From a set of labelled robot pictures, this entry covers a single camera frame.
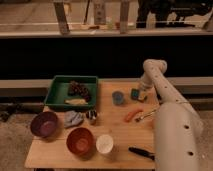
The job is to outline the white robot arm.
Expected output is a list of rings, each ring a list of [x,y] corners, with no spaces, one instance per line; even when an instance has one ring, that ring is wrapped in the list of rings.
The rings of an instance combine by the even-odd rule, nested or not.
[[[147,59],[140,90],[155,88],[162,99],[154,118],[155,171],[199,171],[196,139],[203,122],[188,100],[165,78],[165,60]]]

